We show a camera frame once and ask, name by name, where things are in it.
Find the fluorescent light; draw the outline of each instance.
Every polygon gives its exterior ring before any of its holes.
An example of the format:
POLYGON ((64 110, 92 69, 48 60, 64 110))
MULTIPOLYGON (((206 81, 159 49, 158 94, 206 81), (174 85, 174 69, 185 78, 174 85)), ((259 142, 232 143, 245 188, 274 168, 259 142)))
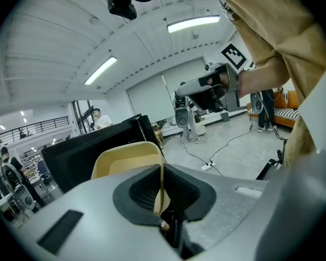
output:
POLYGON ((96 70, 94 74, 91 75, 89 79, 85 82, 85 85, 91 85, 94 80, 97 79, 104 71, 106 71, 112 64, 117 62, 117 59, 111 56, 99 69, 96 70))
POLYGON ((219 20, 220 20, 219 15, 202 16, 202 17, 191 18, 188 20, 182 20, 176 23, 169 24, 168 32, 173 33, 188 27, 193 27, 193 26, 203 25, 208 23, 217 23, 219 22, 219 20))

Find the black camera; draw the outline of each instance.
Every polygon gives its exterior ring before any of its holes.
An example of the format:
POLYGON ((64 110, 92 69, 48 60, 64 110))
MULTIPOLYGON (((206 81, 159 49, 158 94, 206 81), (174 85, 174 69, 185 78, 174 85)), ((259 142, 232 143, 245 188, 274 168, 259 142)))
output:
POLYGON ((114 15, 134 20, 137 17, 134 5, 131 0, 108 0, 109 12, 114 15))

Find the orange sofa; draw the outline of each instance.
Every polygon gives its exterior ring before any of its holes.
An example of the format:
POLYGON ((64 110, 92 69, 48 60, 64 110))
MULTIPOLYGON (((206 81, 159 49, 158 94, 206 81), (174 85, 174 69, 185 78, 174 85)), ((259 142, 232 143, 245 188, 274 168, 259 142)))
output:
MULTIPOLYGON (((296 91, 274 92, 274 123, 293 128, 298 118, 298 98, 296 91)), ((254 114, 251 103, 247 104, 247 113, 249 116, 258 118, 258 114, 254 114)))

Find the gray floor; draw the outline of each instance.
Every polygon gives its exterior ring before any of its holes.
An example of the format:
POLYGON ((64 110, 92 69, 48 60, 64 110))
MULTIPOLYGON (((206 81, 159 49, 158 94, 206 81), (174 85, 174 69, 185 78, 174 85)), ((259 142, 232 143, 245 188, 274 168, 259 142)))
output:
MULTIPOLYGON (((219 148, 238 135, 246 133, 250 128, 249 117, 244 114, 206 127, 206 134, 200 137, 200 143, 190 141, 186 148, 191 154, 209 162, 209 157, 219 148)), ((277 159, 277 150, 283 149, 283 142, 275 137, 274 131, 264 130, 258 133, 258 121, 254 119, 250 133, 232 140, 227 147, 220 150, 212 160, 216 163, 221 174, 242 179, 256 179, 269 159, 277 159)), ((278 127, 279 135, 283 138, 290 136, 290 130, 278 127)), ((180 136, 164 139, 163 153, 168 163, 179 164, 191 169, 200 170, 204 163, 188 155, 180 143, 180 136)), ((215 169, 206 172, 218 174, 215 169)))

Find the railing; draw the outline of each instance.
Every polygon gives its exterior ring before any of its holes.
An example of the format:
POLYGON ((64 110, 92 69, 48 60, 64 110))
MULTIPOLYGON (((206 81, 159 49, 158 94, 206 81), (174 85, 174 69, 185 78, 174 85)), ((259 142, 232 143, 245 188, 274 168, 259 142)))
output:
POLYGON ((42 121, 0 133, 0 148, 37 133, 69 125, 68 116, 42 121))

